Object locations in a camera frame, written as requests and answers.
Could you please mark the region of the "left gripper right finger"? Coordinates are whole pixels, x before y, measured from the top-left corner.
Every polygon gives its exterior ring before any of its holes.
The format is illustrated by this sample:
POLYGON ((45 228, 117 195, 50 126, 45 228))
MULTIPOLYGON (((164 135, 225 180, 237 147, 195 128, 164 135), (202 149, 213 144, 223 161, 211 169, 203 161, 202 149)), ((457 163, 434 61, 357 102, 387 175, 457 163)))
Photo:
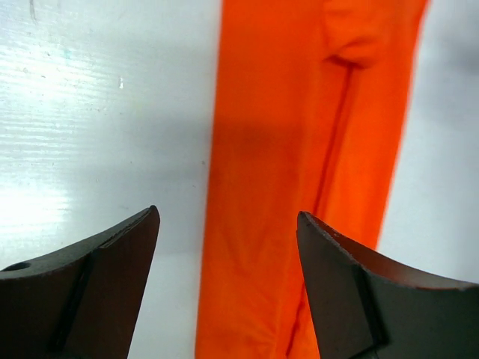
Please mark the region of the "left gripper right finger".
POLYGON ((297 243, 322 358, 476 358, 478 285, 399 263, 307 212, 297 243))

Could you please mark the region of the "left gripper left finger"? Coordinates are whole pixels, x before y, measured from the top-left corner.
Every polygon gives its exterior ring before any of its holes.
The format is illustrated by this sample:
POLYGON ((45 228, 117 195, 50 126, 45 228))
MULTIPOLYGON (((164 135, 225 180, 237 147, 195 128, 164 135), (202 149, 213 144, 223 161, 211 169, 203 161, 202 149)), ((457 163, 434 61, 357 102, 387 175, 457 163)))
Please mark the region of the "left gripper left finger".
POLYGON ((127 358, 159 233, 150 206, 1 270, 2 358, 127 358))

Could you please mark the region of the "orange t shirt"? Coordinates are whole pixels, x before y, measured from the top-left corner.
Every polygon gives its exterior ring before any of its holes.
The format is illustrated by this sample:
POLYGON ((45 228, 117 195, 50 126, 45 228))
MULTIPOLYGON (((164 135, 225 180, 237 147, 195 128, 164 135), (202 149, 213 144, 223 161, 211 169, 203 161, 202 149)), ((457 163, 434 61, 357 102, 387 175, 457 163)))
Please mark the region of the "orange t shirt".
POLYGON ((224 1, 197 358, 317 358, 307 211, 374 248, 425 1, 224 1))

